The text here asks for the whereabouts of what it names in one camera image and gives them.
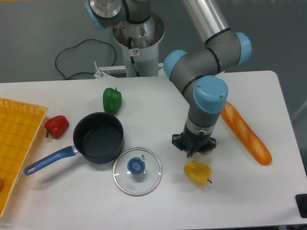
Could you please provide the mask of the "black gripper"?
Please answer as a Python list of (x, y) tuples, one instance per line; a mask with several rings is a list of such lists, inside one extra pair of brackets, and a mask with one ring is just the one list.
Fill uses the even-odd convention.
[(191, 158), (194, 152), (208, 153), (216, 148), (216, 139), (203, 130), (200, 134), (194, 134), (185, 125), (181, 134), (172, 135), (172, 144), (180, 151), (186, 152), (187, 158)]

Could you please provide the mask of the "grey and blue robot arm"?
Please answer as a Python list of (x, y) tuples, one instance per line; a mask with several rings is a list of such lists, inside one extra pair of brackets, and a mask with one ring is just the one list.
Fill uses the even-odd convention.
[[(194, 55), (184, 50), (170, 53), (163, 70), (189, 104), (184, 130), (172, 143), (187, 157), (213, 150), (215, 123), (225, 106), (228, 87), (217, 74), (251, 56), (252, 46), (244, 33), (234, 33), (213, 0), (183, 2), (203, 43)], [(112, 28), (122, 48), (127, 77), (158, 74), (158, 44), (165, 27), (151, 11), (148, 0), (87, 0), (86, 10), (97, 30)]]

